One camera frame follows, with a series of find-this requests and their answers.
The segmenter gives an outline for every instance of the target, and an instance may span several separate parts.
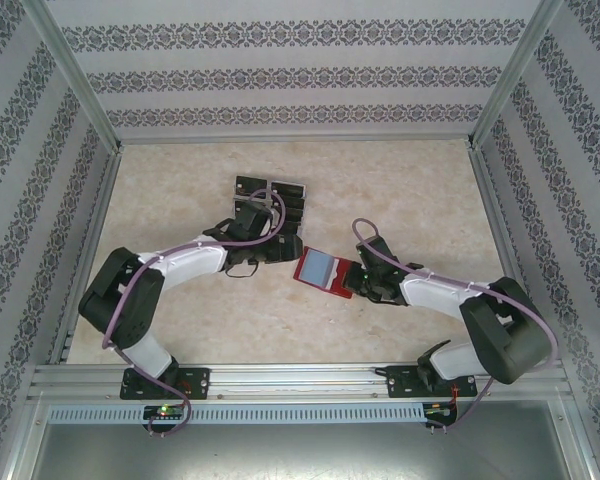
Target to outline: wall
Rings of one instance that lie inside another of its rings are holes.
[[[468,134],[537,4],[48,3],[118,135],[144,141]]]
[[[29,367],[48,360],[110,161],[22,6],[0,0],[0,461]]]
[[[600,465],[600,0],[561,7],[483,154]]]

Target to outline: black mounting bracket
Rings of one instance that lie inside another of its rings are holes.
[[[189,400],[206,400],[211,370],[208,368],[180,367],[173,386]],[[179,400],[179,397],[148,381],[133,368],[127,368],[120,386],[122,400]]]
[[[472,376],[439,383],[430,390],[418,377],[417,365],[391,365],[376,368],[375,373],[386,378],[389,398],[453,397],[454,387],[457,388],[458,397],[478,395],[476,381]]]

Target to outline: beige floor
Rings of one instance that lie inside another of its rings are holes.
[[[350,225],[364,216],[404,262],[469,280],[502,274],[460,140],[126,147],[94,268],[118,246],[165,249],[230,216],[237,174],[307,185],[305,245],[355,259]],[[155,335],[181,363],[410,361],[466,335],[430,310],[325,294],[294,281],[294,269],[263,265],[250,279],[218,274],[170,290]],[[80,319],[69,362],[117,363],[100,342]]]

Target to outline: purple cable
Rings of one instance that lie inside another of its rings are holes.
[[[258,195],[260,193],[263,193],[263,192],[267,192],[267,189],[262,188],[260,190],[256,190],[255,192],[253,192],[249,196],[249,200],[251,200],[253,197],[255,197],[256,195]],[[107,330],[106,330],[106,332],[104,334],[104,337],[102,339],[102,348],[104,350],[106,350],[109,347],[113,347],[114,350],[116,351],[116,353],[118,353],[118,355],[120,355],[120,357],[125,362],[127,362],[129,365],[131,365],[136,372],[138,372],[140,375],[142,375],[143,377],[145,377],[147,380],[149,380],[149,381],[153,382],[154,384],[158,385],[160,388],[163,388],[163,389],[167,390],[168,392],[171,392],[174,395],[177,395],[178,397],[180,397],[182,399],[185,407],[186,407],[187,413],[186,413],[185,418],[183,419],[183,421],[181,423],[179,423],[178,425],[176,425],[175,427],[173,427],[168,432],[161,433],[160,437],[162,437],[162,438],[164,438],[164,437],[166,437],[168,435],[172,435],[172,434],[176,433],[178,430],[181,430],[182,428],[184,428],[184,426],[187,424],[187,422],[191,418],[191,411],[192,411],[191,402],[189,401],[189,399],[187,398],[187,396],[184,393],[182,393],[180,390],[178,390],[176,388],[173,388],[173,387],[170,387],[166,383],[163,383],[160,380],[158,380],[157,378],[152,377],[150,374],[148,374],[147,372],[145,372],[141,368],[139,368],[136,365],[134,365],[133,362],[131,361],[131,359],[129,357],[127,357],[119,348],[117,348],[115,345],[113,345],[113,343],[111,342],[111,336],[113,335],[113,332],[116,329],[118,321],[120,320],[120,313],[122,312],[122,309],[124,308],[124,305],[127,302],[127,299],[129,298],[129,295],[131,294],[131,291],[133,290],[133,287],[138,282],[138,279],[142,276],[142,274],[151,265],[153,265],[154,263],[156,263],[158,260],[164,259],[164,258],[168,257],[169,255],[173,255],[174,253],[182,252],[183,250],[190,250],[190,249],[193,249],[193,248],[201,248],[201,247],[250,247],[250,246],[253,246],[253,245],[259,245],[261,243],[267,242],[267,241],[271,240],[273,237],[275,237],[278,234],[278,232],[280,231],[280,229],[282,228],[282,224],[284,223],[284,220],[285,220],[286,215],[287,215],[287,209],[286,209],[284,201],[282,200],[282,198],[280,197],[280,195],[278,195],[275,192],[271,192],[271,195],[276,200],[278,200],[278,202],[280,202],[280,219],[278,221],[278,225],[276,225],[276,228],[274,228],[269,234],[265,235],[264,237],[260,237],[260,238],[258,238],[256,240],[249,240],[249,241],[244,241],[244,242],[219,242],[219,241],[190,242],[190,243],[185,243],[184,245],[180,245],[180,246],[177,246],[177,247],[170,248],[169,250],[165,250],[164,252],[160,252],[155,257],[152,257],[149,260],[147,260],[147,262],[144,263],[136,271],[136,273],[133,274],[133,276],[131,277],[131,280],[129,280],[129,284],[127,285],[127,287],[124,290],[124,293],[120,297],[120,300],[118,301],[118,304],[116,305],[115,310],[113,311],[113,315],[111,316],[111,320],[109,320],[109,325],[107,326]],[[151,425],[153,424],[154,420],[155,420],[155,417],[152,417],[149,420],[148,430],[149,430],[149,434],[150,435],[154,434],[154,431],[151,429]]]
[[[384,255],[382,252],[379,252],[378,250],[373,248],[371,245],[369,245],[369,242],[367,240],[365,240],[362,237],[362,235],[360,234],[360,232],[358,231],[359,223],[366,223],[371,228],[373,228],[373,231],[376,236],[380,236],[378,227],[373,222],[371,222],[370,220],[367,220],[366,218],[356,218],[353,221],[353,223],[351,224],[351,228],[353,229],[353,234],[360,241],[360,243],[362,245],[364,245],[367,248],[367,250],[369,250],[371,253],[376,255],[378,258],[381,258],[385,262],[390,263],[394,267],[399,268],[400,270],[403,270],[407,273],[417,275],[418,277],[424,278],[425,280],[434,279],[434,280],[438,280],[439,282],[446,283],[447,285],[451,285],[452,287],[465,288],[465,289],[473,290],[474,292],[480,292],[480,293],[484,293],[486,295],[490,295],[490,296],[500,300],[501,302],[508,303],[512,307],[517,308],[522,313],[528,315],[534,322],[536,322],[538,324],[538,326],[542,329],[542,331],[547,335],[547,338],[549,339],[549,343],[551,344],[551,353],[549,354],[549,357],[547,358],[547,360],[542,365],[536,366],[536,367],[532,368],[530,371],[537,372],[539,370],[544,370],[545,368],[549,368],[549,367],[553,366],[556,359],[558,358],[558,340],[556,339],[556,336],[553,333],[553,331],[551,330],[551,328],[549,327],[549,325],[547,325],[547,323],[538,314],[536,314],[533,310],[531,310],[530,308],[527,308],[526,306],[522,305],[520,302],[514,300],[513,298],[510,298],[510,297],[503,295],[501,293],[498,293],[498,292],[494,292],[493,290],[482,287],[480,285],[475,285],[473,282],[463,282],[461,280],[456,280],[455,278],[449,278],[449,277],[444,277],[442,275],[436,275],[435,273],[430,273],[430,274],[425,273],[420,270],[414,270],[413,268],[409,268],[406,265],[401,264],[400,262],[396,262],[393,258],[388,257],[387,255]],[[475,400],[473,402],[471,402],[471,406],[465,412],[465,414],[462,417],[460,417],[454,424],[447,427],[448,430],[455,428],[455,426],[462,423],[465,418],[467,418],[471,413],[473,413],[473,411],[475,410],[475,408],[478,405],[478,403],[480,402],[480,400],[482,400],[482,398],[486,395],[486,393],[489,390],[489,388],[491,387],[492,383],[493,383],[493,378],[490,378],[489,381],[487,382],[487,384],[484,386],[484,388],[480,392],[480,394],[478,394],[478,396],[475,398]]]

